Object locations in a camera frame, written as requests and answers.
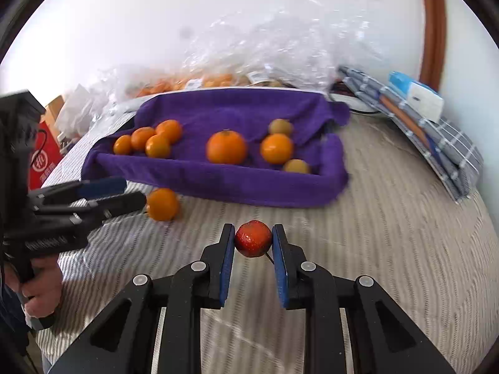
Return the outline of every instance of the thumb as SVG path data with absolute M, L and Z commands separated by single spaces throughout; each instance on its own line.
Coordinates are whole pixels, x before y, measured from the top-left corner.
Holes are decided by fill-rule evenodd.
M 14 292 L 19 292 L 21 284 L 19 283 L 19 278 L 16 272 L 9 263 L 5 264 L 5 281 L 11 290 Z

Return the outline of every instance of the purple fabric tray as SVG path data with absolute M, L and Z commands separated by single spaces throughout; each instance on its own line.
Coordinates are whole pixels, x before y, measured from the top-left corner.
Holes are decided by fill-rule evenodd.
M 275 118 L 293 123 L 294 157 L 306 161 L 314 175 L 286 173 L 262 159 L 260 143 Z M 82 179 L 123 176 L 195 197 L 279 207 L 325 205 L 348 182 L 339 137 L 319 133 L 329 120 L 346 125 L 348 107 L 330 103 L 322 94 L 258 88 L 163 94 L 141 106 L 135 127 L 155 127 L 166 119 L 177 119 L 184 128 L 182 139 L 172 146 L 171 159 L 114 155 L 116 138 L 133 132 L 120 131 L 91 148 Z M 214 165 L 206 160 L 206 142 L 224 129 L 241 133 L 248 142 L 248 159 L 241 166 Z

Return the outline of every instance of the folded plaid bag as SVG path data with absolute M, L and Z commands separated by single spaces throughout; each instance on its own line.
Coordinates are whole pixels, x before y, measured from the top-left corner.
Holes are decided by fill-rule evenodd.
M 346 75 L 343 82 L 356 97 L 390 117 L 405 133 L 433 168 L 453 200 L 458 201 L 475 190 L 483 168 L 483 157 L 465 133 L 444 117 L 440 118 L 438 124 L 422 117 L 395 91 L 363 72 L 345 66 L 341 66 L 340 71 Z M 386 99 L 423 131 L 423 141 L 400 115 L 394 113 L 395 110 L 386 106 Z

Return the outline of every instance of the blue gripper pad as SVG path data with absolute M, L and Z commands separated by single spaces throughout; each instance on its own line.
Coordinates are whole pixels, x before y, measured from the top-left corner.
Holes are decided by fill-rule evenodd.
M 107 177 L 85 182 L 78 190 L 78 196 L 86 199 L 111 197 L 123 194 L 126 179 L 123 177 Z
M 278 286 L 279 300 L 283 308 L 289 303 L 288 272 L 284 266 L 283 250 L 280 247 L 278 233 L 275 226 L 272 228 L 272 254 L 274 256 L 275 280 Z
M 235 229 L 234 226 L 230 229 L 229 241 L 225 248 L 224 262 L 221 265 L 220 271 L 220 304 L 222 307 L 225 305 L 225 300 L 229 294 L 229 283 L 230 283 L 230 273 L 232 271 L 232 262 L 234 259 L 234 237 Z

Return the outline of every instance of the triangular cutout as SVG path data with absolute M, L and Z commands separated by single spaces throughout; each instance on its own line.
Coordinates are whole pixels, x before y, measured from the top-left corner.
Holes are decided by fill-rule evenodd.
M 385 335 L 388 350 L 392 353 L 401 352 L 415 347 L 416 341 L 411 334 L 395 318 L 393 313 L 381 301 L 376 302 L 376 311 Z
M 130 300 L 124 300 L 109 316 L 106 322 L 91 336 L 90 344 L 103 348 L 108 352 L 115 352 L 118 349 L 121 334 L 123 333 L 131 306 L 132 303 Z

